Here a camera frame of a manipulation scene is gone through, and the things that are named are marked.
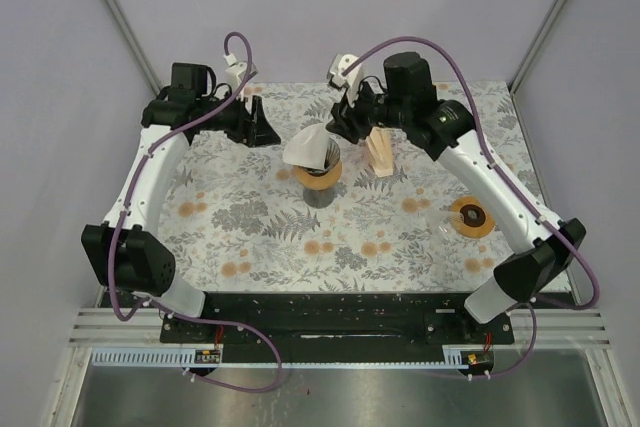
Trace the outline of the beige filter stack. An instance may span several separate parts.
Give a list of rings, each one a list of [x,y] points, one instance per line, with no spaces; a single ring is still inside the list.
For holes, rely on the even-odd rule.
[[[379,178],[391,176],[394,172],[394,156],[389,131],[373,127],[366,137],[365,143],[375,175]]]

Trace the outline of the clear glass dripper cone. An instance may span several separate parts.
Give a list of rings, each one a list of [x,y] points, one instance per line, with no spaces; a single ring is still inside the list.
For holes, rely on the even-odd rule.
[[[322,168],[302,167],[302,170],[312,176],[321,176],[332,170],[340,161],[340,147],[333,139],[329,140],[326,150],[324,166]]]

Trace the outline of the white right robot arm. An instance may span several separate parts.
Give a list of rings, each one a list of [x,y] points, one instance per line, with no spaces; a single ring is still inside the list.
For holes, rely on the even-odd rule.
[[[494,219],[512,254],[466,298],[466,311],[454,320],[462,340],[478,342],[495,317],[529,301],[569,266],[586,228],[578,219],[561,219],[526,188],[463,104],[439,98],[426,59],[415,52],[398,53],[384,61],[383,69],[385,85],[377,93],[365,82],[356,56],[334,58],[327,78],[343,96],[331,110],[327,129],[353,144],[376,127],[401,130]]]

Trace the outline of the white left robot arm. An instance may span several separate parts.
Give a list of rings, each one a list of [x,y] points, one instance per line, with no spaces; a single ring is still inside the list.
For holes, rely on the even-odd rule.
[[[214,314],[203,309],[206,295],[176,270],[172,252],[157,238],[165,197],[177,165],[203,131],[224,133],[249,148],[278,145],[261,97],[235,94],[238,82],[216,97],[216,76],[205,65],[175,63],[171,82],[143,110],[136,156],[125,184],[104,220],[88,224],[81,243],[98,282],[152,299],[170,313],[184,315],[182,330],[205,342],[217,329]]]

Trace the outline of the white paper coffee filter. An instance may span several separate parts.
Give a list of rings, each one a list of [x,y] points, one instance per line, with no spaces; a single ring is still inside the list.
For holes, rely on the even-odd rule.
[[[305,127],[284,147],[283,162],[306,169],[324,169],[329,141],[329,132],[324,124]]]

